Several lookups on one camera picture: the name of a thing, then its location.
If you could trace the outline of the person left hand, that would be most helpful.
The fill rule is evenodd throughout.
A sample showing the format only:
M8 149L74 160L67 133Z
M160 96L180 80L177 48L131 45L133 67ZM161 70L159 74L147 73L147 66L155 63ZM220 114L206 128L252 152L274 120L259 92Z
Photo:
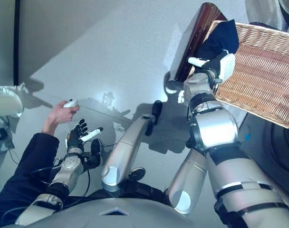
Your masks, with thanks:
M77 111L79 111L79 105L76 101L62 101L51 110L46 123L50 125L69 123Z

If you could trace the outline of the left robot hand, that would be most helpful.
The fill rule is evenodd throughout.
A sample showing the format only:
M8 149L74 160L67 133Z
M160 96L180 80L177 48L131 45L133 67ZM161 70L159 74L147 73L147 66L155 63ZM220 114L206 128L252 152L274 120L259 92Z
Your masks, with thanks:
M79 122L75 125L75 127L67 133L66 136L67 152L70 152L70 150L72 149L79 149L81 152L84 152L83 143L93 139L103 130L104 130L103 127L98 127L92 131L88 131L85 119L79 120Z

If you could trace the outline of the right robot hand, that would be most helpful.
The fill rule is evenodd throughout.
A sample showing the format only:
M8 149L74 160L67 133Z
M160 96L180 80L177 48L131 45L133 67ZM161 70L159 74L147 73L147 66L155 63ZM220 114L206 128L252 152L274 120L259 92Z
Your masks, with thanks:
M225 82L232 76L235 68L235 54L223 49L222 52L213 59L204 60L203 58L189 57L188 63L201 69L213 71L215 78Z

